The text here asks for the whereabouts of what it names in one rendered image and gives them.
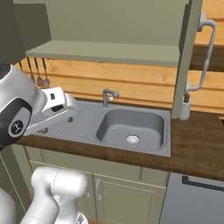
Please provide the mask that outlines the olive panel under sink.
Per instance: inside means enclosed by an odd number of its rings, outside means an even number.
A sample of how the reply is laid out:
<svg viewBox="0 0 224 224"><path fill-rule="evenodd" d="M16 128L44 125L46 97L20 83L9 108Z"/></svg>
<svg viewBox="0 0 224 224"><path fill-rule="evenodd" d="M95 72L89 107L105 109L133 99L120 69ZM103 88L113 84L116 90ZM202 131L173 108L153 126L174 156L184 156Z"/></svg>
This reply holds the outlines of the olive panel under sink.
<svg viewBox="0 0 224 224"><path fill-rule="evenodd" d="M26 146L25 149L32 162L67 167L79 171L92 172L121 179L142 181L144 183L152 183L159 186L165 186L169 177L168 171L110 162L91 157L82 157L30 146Z"/></svg>

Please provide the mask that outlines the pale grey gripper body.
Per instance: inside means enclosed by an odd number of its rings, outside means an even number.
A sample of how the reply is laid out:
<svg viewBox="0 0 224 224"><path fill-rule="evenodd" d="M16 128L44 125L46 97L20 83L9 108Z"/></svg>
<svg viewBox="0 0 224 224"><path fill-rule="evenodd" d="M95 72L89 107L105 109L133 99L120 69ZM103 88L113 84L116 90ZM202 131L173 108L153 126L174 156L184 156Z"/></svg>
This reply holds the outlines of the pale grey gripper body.
<svg viewBox="0 0 224 224"><path fill-rule="evenodd" d="M46 104L38 113L31 116L29 126L24 133L26 136L73 117L80 112L77 101L70 94L45 93L45 95L47 97Z"/></svg>

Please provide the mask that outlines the grey sink with drainboard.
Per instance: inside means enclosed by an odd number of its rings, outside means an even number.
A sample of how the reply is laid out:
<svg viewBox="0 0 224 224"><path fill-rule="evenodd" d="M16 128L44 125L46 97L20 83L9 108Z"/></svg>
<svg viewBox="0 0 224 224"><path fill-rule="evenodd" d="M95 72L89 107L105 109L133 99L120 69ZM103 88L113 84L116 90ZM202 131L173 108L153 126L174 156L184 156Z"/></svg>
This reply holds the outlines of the grey sink with drainboard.
<svg viewBox="0 0 224 224"><path fill-rule="evenodd" d="M39 132L73 142L169 157L171 155L171 112L100 102L79 101L80 113Z"/></svg>

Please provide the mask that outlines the grey dishwasher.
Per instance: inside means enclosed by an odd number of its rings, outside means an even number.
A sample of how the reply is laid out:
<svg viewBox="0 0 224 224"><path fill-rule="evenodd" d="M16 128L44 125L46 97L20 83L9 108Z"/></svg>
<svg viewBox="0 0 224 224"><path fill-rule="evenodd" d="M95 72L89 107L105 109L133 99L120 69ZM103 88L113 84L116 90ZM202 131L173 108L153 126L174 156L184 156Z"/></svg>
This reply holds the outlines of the grey dishwasher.
<svg viewBox="0 0 224 224"><path fill-rule="evenodd" d="M224 181L172 172L159 224L224 224L224 192L184 185L183 176L191 181L224 187Z"/></svg>

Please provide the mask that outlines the olive wall cabinet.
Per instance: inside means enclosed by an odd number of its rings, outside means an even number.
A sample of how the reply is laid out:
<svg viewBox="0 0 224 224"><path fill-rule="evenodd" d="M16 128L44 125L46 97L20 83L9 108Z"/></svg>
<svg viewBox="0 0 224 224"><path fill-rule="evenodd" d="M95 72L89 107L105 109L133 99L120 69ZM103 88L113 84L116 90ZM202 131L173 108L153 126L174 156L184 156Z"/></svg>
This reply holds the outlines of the olive wall cabinet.
<svg viewBox="0 0 224 224"><path fill-rule="evenodd" d="M161 67L179 62L189 0L12 0L28 57Z"/></svg>

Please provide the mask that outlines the olive cupboard door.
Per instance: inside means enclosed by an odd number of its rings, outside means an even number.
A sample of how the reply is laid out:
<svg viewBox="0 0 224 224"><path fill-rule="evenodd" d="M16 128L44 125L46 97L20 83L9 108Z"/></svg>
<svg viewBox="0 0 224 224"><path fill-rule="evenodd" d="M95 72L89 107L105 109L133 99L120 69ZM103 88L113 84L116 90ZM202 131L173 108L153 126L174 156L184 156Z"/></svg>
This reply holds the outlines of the olive cupboard door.
<svg viewBox="0 0 224 224"><path fill-rule="evenodd" d="M26 213L29 224L88 224L76 199L88 189L82 172L40 166L31 176L34 197Z"/></svg>
<svg viewBox="0 0 224 224"><path fill-rule="evenodd" d="M95 181L101 180L101 201ZM159 224L165 199L164 186L94 174L97 220L105 224Z"/></svg>

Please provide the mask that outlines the pale grey bottle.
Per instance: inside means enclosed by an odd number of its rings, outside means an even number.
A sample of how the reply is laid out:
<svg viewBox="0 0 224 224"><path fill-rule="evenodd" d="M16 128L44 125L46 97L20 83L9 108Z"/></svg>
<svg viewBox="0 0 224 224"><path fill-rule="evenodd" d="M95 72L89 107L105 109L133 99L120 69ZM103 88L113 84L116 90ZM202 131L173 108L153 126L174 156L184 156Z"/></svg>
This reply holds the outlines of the pale grey bottle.
<svg viewBox="0 0 224 224"><path fill-rule="evenodd" d="M182 121L186 121L190 117L191 113L191 102L190 95L186 94L181 102L181 108L179 111L178 119Z"/></svg>

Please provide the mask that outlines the grey tap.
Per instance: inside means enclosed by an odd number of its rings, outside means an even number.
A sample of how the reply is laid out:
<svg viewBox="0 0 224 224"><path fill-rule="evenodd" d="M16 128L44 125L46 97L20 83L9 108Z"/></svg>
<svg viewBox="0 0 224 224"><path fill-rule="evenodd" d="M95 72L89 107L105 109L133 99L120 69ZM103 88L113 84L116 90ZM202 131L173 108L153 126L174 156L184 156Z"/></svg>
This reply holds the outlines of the grey tap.
<svg viewBox="0 0 224 224"><path fill-rule="evenodd" d="M117 91L113 91L110 89L104 89L102 92L102 106L107 107L108 102L113 101L115 98L119 97L119 93Z"/></svg>

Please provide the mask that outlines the olive cupboard run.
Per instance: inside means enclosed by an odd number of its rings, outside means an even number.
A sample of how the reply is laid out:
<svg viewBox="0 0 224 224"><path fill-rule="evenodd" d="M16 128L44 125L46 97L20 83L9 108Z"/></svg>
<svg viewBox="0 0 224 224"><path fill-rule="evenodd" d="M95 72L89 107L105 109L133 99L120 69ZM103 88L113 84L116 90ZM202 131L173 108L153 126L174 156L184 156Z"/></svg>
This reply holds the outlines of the olive cupboard run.
<svg viewBox="0 0 224 224"><path fill-rule="evenodd" d="M17 215L16 224L19 224L32 199L11 147L5 147L0 151L0 187L13 199Z"/></svg>

